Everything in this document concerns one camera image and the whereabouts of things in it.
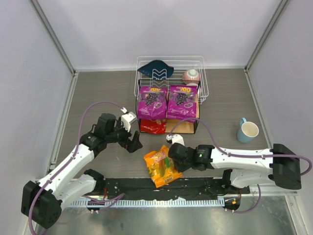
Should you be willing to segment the red fruit candy bag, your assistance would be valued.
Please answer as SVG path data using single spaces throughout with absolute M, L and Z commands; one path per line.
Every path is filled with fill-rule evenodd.
M 148 134 L 165 134 L 166 124 L 166 119 L 142 119 L 140 122 L 140 131 Z

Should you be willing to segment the orange candy bag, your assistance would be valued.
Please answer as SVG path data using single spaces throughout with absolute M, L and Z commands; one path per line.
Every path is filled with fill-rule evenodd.
M 163 145 L 160 150 L 152 151 L 143 158 L 156 188 L 165 186 L 182 177 L 182 173 L 175 168 L 173 160 L 168 157 L 168 153 L 169 147 Z

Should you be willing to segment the purple blackcurrant candy bag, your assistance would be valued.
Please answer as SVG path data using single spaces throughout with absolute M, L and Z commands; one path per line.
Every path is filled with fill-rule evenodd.
M 138 119 L 165 119 L 167 114 L 167 89 L 142 86 L 139 90 Z

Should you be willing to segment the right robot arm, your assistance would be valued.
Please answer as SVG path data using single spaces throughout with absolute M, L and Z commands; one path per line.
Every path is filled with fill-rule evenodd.
M 223 169 L 223 187 L 245 188 L 250 185 L 275 184 L 290 190 L 301 185 L 300 160 L 290 151 L 284 154 L 284 145 L 273 149 L 236 150 L 212 145 L 198 145 L 195 149 L 174 143 L 168 156 L 179 172 L 188 169 L 205 171 Z

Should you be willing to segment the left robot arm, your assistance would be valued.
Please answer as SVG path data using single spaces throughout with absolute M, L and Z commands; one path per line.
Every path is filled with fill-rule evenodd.
M 48 229 L 72 202 L 87 193 L 100 191 L 105 184 L 101 173 L 89 169 L 77 180 L 73 180 L 73 177 L 105 150 L 108 144 L 118 143 L 129 153 L 141 149 L 140 133 L 131 133 L 134 121 L 136 115 L 132 112 L 119 118 L 108 113 L 102 114 L 54 170 L 37 182 L 26 183 L 22 191 L 21 211 L 28 217 L 28 222 L 36 222 Z

